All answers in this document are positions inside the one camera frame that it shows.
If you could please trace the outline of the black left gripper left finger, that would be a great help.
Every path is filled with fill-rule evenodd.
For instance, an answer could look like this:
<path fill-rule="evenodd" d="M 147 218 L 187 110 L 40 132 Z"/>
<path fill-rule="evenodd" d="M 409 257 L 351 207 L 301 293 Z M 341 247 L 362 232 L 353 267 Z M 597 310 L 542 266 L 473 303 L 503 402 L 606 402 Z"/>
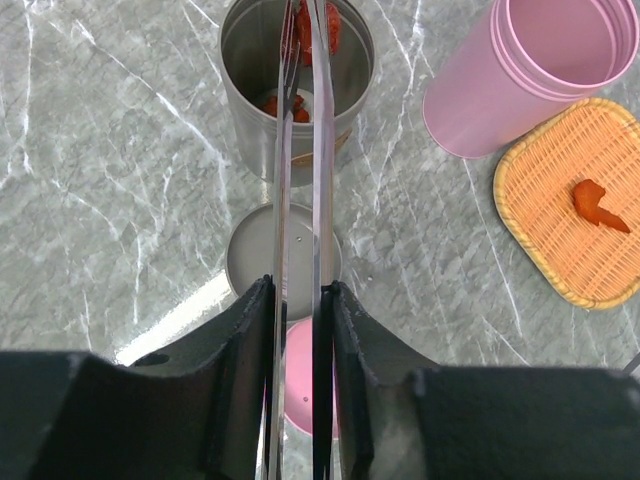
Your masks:
<path fill-rule="evenodd" d="M 250 479 L 272 284 L 131 366 L 79 351 L 1 355 L 5 479 Z"/>

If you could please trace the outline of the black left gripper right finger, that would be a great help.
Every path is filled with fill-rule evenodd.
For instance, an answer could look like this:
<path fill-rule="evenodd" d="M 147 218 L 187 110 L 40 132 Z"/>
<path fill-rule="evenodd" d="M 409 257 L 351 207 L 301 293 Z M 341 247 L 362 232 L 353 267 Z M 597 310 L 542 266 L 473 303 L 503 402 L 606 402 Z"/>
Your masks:
<path fill-rule="evenodd" d="M 332 323 L 346 479 L 635 479 L 639 384 L 600 368 L 444 366 L 336 282 Z"/>

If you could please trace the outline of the red food piece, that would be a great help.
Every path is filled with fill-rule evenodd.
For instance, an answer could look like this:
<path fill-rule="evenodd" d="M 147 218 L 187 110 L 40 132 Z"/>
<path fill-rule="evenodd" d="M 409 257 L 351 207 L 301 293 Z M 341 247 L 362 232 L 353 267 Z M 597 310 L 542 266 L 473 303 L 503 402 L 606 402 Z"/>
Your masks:
<path fill-rule="evenodd" d="M 341 17 L 337 7 L 329 2 L 326 5 L 326 21 L 328 30 L 329 55 L 335 55 L 340 47 Z M 281 41 L 281 57 L 283 60 L 294 59 L 294 49 L 299 46 L 298 60 L 302 66 L 312 65 L 312 34 L 309 8 L 305 1 L 298 6 L 289 3 L 285 7 L 284 25 Z"/>

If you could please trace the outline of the orange food piece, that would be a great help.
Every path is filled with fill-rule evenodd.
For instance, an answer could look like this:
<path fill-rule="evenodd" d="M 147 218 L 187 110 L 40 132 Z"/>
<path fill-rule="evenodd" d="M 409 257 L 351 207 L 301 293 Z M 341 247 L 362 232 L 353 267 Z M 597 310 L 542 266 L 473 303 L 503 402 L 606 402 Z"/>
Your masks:
<path fill-rule="evenodd" d="M 310 114 L 306 110 L 305 106 L 306 104 L 304 98 L 300 95 L 297 95 L 292 108 L 294 121 L 296 123 L 310 122 Z M 264 105 L 261 107 L 261 110 L 272 117 L 276 117 L 278 113 L 278 97 L 276 95 L 269 96 Z"/>

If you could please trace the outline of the orange chicken wing piece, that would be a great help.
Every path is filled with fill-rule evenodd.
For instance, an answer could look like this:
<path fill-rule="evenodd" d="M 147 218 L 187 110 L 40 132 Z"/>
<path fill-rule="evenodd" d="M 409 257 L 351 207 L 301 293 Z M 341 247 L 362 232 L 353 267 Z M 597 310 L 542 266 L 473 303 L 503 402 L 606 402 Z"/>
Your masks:
<path fill-rule="evenodd" d="M 606 190 L 591 179 L 577 183 L 573 188 L 573 204 L 576 213 L 595 226 L 605 225 L 629 234 L 630 228 L 619 216 L 599 205 L 605 194 Z"/>

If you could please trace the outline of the metal serving tongs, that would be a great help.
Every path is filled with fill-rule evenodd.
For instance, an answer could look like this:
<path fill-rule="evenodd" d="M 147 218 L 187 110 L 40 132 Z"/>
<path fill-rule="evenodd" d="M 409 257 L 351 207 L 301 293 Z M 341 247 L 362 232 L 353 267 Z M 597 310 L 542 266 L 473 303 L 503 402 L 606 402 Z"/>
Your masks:
<path fill-rule="evenodd" d="M 327 311 L 333 279 L 332 174 L 334 95 L 330 66 L 330 21 L 323 1 L 287 1 L 276 48 L 279 60 L 272 213 L 274 287 L 272 371 L 266 389 L 262 476 L 279 479 L 284 421 L 292 418 L 300 390 L 311 401 L 312 476 L 331 479 L 333 441 L 333 339 Z M 304 58 L 311 58 L 309 219 L 291 206 L 294 177 L 294 110 Z"/>

